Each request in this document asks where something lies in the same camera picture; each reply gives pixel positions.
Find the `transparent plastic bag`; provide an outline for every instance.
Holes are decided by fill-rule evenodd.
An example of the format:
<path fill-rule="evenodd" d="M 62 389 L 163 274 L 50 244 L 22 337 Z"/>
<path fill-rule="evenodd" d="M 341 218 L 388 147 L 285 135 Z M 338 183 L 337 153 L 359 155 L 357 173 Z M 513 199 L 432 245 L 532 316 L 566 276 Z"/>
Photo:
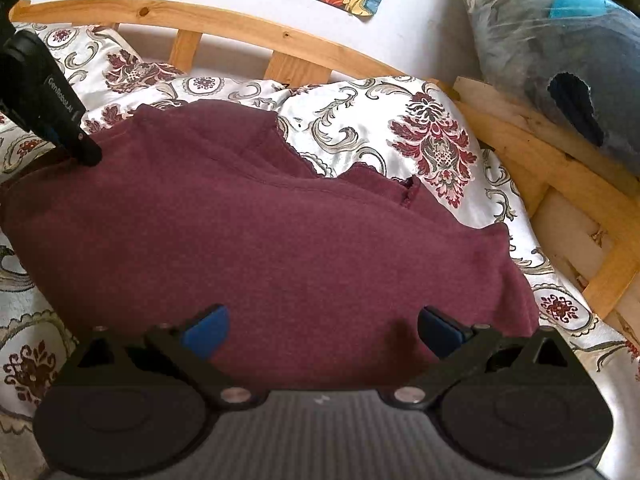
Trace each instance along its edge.
<path fill-rule="evenodd" d="M 465 0 L 485 79 L 640 175 L 640 19 L 612 0 Z"/>

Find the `wooden bed frame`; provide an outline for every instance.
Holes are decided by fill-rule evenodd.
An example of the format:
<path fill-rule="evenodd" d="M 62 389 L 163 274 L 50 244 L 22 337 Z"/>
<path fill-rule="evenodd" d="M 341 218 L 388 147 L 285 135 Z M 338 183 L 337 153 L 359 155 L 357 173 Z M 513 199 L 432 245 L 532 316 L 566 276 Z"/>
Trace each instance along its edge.
<path fill-rule="evenodd" d="M 169 62 L 184 72 L 192 68 L 203 34 L 239 40 L 273 50 L 264 79 L 292 88 L 327 83 L 333 70 L 356 79 L 404 75 L 355 50 L 300 30 L 230 10 L 178 2 L 66 0 L 31 5 L 23 0 L 12 9 L 10 17 L 14 22 L 98 23 L 114 28 L 129 23 L 174 28 L 178 32 Z M 534 112 L 514 109 L 505 99 L 487 101 L 495 90 L 469 81 L 459 79 L 450 88 L 432 80 L 456 102 L 476 137 L 500 156 L 516 182 L 533 225 L 545 197 L 556 190 L 612 238 L 612 250 L 583 291 L 590 307 L 600 317 L 606 317 L 640 270 L 638 179 L 585 146 L 585 141 L 574 134 L 567 137 L 556 126 L 545 124 Z M 482 87 L 473 90 L 474 85 Z"/>

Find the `black circular cover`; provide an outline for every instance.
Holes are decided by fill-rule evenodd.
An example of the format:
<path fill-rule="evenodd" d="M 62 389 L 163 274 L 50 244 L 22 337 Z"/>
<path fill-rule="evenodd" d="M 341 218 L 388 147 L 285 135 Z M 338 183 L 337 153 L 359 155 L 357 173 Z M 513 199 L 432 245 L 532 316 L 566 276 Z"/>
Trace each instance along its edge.
<path fill-rule="evenodd" d="M 593 384 L 569 384 L 562 368 L 542 378 L 509 375 L 476 376 L 445 395 L 442 425 L 463 453 L 519 476 L 558 474 L 599 457 L 612 418 Z"/>
<path fill-rule="evenodd" d="M 33 421 L 55 468 L 78 476 L 138 474 L 179 455 L 206 421 L 202 397 L 171 377 L 139 372 L 130 384 L 53 387 Z"/>

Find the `metal screw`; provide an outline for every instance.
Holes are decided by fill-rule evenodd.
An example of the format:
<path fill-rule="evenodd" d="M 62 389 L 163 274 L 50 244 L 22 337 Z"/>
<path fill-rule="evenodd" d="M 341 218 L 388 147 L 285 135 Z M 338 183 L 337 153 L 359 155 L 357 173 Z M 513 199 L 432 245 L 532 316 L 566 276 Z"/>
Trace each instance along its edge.
<path fill-rule="evenodd" d="M 404 386 L 398 388 L 394 393 L 394 397 L 405 404 L 417 404 L 424 400 L 426 396 L 427 394 L 425 394 L 423 390 L 415 386 Z"/>
<path fill-rule="evenodd" d="M 242 404 L 251 399 L 251 392 L 245 388 L 239 388 L 237 386 L 233 388 L 225 388 L 220 393 L 220 397 L 229 404 Z"/>

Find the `maroon shirt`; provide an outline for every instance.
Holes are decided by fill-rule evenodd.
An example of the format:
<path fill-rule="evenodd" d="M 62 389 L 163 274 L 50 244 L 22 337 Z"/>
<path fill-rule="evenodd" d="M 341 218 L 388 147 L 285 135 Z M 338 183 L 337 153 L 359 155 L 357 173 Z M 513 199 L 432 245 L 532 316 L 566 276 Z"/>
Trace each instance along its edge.
<path fill-rule="evenodd" d="M 2 200 L 2 230 L 77 335 L 136 335 L 223 303 L 220 370 L 249 386 L 335 388 L 422 371 L 427 304 L 507 335 L 538 325 L 505 225 L 459 224 L 415 177 L 357 164 L 322 178 L 274 112 L 143 105 L 95 138 L 96 168 L 51 162 Z"/>

